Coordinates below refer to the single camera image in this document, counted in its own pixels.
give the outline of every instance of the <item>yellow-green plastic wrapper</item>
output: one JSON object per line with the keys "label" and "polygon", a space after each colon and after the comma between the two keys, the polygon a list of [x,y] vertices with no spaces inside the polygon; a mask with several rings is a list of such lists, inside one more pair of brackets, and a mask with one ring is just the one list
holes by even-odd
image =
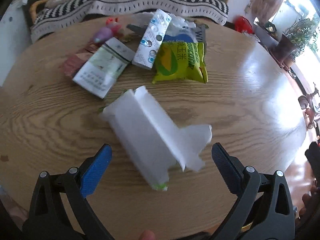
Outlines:
{"label": "yellow-green plastic wrapper", "polygon": [[174,79],[208,82],[203,42],[163,42],[157,53],[155,66],[157,74],[153,83]]}

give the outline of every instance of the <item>black and white fabric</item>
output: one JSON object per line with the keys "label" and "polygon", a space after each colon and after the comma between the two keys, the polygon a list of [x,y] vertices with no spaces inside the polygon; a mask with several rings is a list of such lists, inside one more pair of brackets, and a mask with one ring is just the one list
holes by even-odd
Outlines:
{"label": "black and white fabric", "polygon": [[33,42],[45,34],[81,22],[88,14],[105,16],[162,9],[177,16],[207,17],[220,25],[228,18],[228,6],[220,0],[70,0],[45,9],[31,28]]}

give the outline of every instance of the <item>table top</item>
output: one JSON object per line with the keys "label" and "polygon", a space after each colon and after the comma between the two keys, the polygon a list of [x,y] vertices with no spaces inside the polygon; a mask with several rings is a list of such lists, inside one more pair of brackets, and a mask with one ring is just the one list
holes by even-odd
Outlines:
{"label": "table top", "polygon": [[[211,159],[213,143],[222,143],[259,172],[273,174],[289,166],[306,126],[292,87],[262,46],[208,21],[207,84],[152,84],[153,71],[129,65],[102,101],[65,77],[59,66],[104,23],[105,18],[87,21],[37,41],[0,88],[0,154],[8,156],[0,162],[0,181],[18,204],[29,208],[41,171],[64,173],[108,143],[113,159],[87,198],[98,218],[116,239],[138,239],[145,229],[157,239],[174,239],[221,222],[236,199]],[[212,141],[200,154],[205,167],[198,173],[173,167],[167,192],[150,188],[98,117],[99,107],[141,85],[179,127],[212,125]],[[70,206],[67,213],[79,228]]]}

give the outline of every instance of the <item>unfolded cardboard packaging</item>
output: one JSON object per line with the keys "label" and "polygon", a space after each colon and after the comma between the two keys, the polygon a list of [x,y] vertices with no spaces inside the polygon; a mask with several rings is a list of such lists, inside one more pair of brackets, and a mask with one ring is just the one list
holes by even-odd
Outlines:
{"label": "unfolded cardboard packaging", "polygon": [[153,189],[167,190],[168,168],[177,162],[182,170],[204,166],[198,154],[211,141],[211,126],[178,128],[145,86],[125,92],[101,117]]}

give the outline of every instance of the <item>flower pot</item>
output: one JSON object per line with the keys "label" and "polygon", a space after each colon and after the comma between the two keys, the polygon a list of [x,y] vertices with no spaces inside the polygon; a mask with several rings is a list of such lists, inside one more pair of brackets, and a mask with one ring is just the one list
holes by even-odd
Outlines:
{"label": "flower pot", "polygon": [[295,48],[295,45],[292,44],[284,34],[282,34],[282,38],[279,44],[272,50],[272,54],[278,62],[282,64],[284,59],[288,57]]}
{"label": "flower pot", "polygon": [[289,55],[283,60],[283,63],[287,66],[287,68],[290,68],[294,63],[294,59]]}

